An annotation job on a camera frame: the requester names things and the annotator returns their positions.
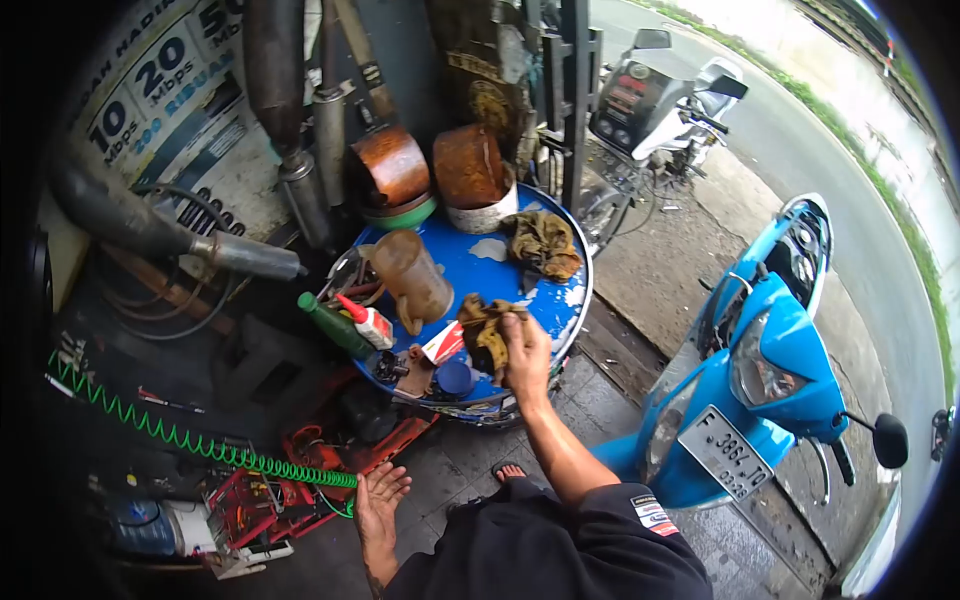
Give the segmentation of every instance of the sandal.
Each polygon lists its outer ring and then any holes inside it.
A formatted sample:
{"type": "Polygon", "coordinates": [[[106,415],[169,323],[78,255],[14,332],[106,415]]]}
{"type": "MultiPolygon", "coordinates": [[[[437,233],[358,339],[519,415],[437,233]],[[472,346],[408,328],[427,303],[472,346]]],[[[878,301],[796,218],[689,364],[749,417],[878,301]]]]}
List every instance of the sandal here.
{"type": "Polygon", "coordinates": [[[499,470],[503,470],[504,467],[519,468],[520,471],[523,473],[522,477],[527,476],[527,471],[523,470],[523,467],[521,467],[518,463],[515,463],[514,461],[501,461],[490,468],[490,475],[493,475],[493,479],[496,479],[497,483],[501,485],[506,483],[508,479],[513,479],[514,477],[520,477],[520,475],[511,475],[509,477],[504,477],[503,481],[501,482],[500,478],[496,476],[496,472],[499,470]]]}

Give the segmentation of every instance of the tile floor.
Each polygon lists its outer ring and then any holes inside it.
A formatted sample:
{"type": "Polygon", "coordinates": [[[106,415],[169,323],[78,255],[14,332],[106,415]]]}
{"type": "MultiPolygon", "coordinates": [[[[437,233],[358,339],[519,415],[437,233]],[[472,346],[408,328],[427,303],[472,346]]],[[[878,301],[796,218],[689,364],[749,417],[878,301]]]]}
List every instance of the tile floor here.
{"type": "MultiPolygon", "coordinates": [[[[640,417],[636,405],[585,356],[572,358],[563,378],[557,411],[587,447],[636,431],[640,417]]],[[[532,476],[543,479],[522,428],[486,432],[443,423],[413,442],[396,460],[414,479],[410,494],[397,508],[397,558],[403,562],[415,552],[432,552],[446,526],[445,508],[494,493],[498,484],[490,468],[505,459],[517,461],[532,476]]],[[[804,597],[790,586],[788,574],[780,573],[785,569],[776,557],[727,507],[707,513],[680,512],[673,518],[704,561],[717,599],[804,597]]],[[[296,552],[290,558],[221,586],[234,588],[244,597],[253,597],[259,589],[273,597],[283,591],[303,594],[308,590],[315,590],[319,598],[370,597],[351,521],[337,518],[294,545],[296,552]]]]}

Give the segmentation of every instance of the green bowl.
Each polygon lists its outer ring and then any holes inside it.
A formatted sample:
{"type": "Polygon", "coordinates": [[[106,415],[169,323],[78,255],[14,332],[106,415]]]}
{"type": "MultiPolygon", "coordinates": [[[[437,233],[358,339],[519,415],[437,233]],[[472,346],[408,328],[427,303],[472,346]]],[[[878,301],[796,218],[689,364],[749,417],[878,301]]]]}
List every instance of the green bowl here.
{"type": "Polygon", "coordinates": [[[436,209],[437,200],[431,196],[420,206],[417,206],[413,210],[408,210],[403,214],[398,214],[393,217],[373,217],[365,212],[363,219],[367,222],[367,225],[385,231],[393,231],[394,229],[416,229],[421,223],[426,221],[426,218],[433,214],[433,211],[436,209]]]}

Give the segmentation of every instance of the advertisement poster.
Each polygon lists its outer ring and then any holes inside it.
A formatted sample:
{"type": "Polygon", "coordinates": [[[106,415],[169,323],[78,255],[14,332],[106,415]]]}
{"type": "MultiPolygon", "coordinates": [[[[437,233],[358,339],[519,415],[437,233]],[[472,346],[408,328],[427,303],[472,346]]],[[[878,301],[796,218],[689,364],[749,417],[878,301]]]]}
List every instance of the advertisement poster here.
{"type": "MultiPolygon", "coordinates": [[[[242,0],[134,4],[86,64],[68,128],[126,183],[197,192],[230,232],[265,241],[290,214],[276,189],[279,157],[247,100],[242,12],[242,0]]],[[[206,213],[175,204],[182,225],[211,231],[206,213]]],[[[181,264],[203,275],[200,261],[181,264]]]]}

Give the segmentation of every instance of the blue scooter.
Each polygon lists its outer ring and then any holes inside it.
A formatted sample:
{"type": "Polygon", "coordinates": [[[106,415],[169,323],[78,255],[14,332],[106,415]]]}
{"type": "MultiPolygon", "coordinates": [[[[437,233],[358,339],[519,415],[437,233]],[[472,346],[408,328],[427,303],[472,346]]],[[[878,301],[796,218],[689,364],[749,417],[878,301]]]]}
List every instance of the blue scooter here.
{"type": "Polygon", "coordinates": [[[813,324],[833,254],[818,194],[788,202],[731,265],[684,342],[643,400],[640,430],[593,453],[624,481],[648,485],[664,508],[742,501],[773,478],[800,440],[811,442],[829,502],[828,445],[852,486],[841,435],[850,420],[874,434],[877,460],[899,468],[906,429],[892,415],[874,424],[844,405],[813,324]]]}

